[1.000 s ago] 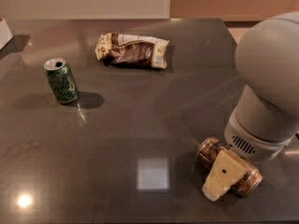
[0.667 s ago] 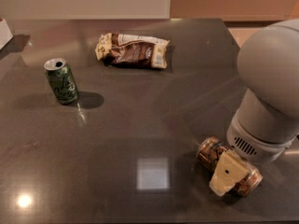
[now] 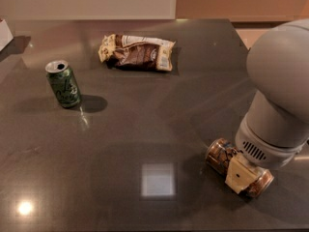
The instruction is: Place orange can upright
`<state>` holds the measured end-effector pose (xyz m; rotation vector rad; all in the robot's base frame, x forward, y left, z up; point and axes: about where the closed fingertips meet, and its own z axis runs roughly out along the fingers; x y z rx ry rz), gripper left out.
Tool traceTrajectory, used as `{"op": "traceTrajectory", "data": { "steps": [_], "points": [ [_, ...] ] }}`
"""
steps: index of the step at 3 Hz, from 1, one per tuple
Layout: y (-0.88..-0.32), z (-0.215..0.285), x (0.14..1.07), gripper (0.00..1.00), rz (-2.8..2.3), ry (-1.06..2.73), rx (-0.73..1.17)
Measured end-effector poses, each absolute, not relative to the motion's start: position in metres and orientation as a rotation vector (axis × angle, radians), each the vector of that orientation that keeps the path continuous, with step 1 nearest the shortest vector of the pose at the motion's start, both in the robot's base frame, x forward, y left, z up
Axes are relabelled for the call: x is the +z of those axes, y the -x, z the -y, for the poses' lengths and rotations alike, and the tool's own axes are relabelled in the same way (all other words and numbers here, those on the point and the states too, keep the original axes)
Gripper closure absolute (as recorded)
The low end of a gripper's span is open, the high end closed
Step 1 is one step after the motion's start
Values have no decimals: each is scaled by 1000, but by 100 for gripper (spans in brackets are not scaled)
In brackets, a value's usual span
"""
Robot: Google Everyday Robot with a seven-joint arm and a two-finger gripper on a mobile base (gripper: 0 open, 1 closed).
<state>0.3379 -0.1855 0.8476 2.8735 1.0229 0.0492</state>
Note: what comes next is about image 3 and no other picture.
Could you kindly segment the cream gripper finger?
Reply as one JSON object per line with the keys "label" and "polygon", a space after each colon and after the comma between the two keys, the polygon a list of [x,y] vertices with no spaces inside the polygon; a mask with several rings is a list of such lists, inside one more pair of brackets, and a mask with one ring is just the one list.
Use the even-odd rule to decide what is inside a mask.
{"label": "cream gripper finger", "polygon": [[242,153],[231,158],[225,183],[236,193],[246,190],[257,181],[264,169],[250,162]]}

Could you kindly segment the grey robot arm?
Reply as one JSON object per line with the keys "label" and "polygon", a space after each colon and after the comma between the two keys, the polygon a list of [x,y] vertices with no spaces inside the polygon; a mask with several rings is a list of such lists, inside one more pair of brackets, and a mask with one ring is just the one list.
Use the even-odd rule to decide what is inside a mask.
{"label": "grey robot arm", "polygon": [[309,138],[309,19],[270,29],[250,48],[246,69],[257,92],[242,119],[226,184],[259,195],[269,172],[286,165]]}

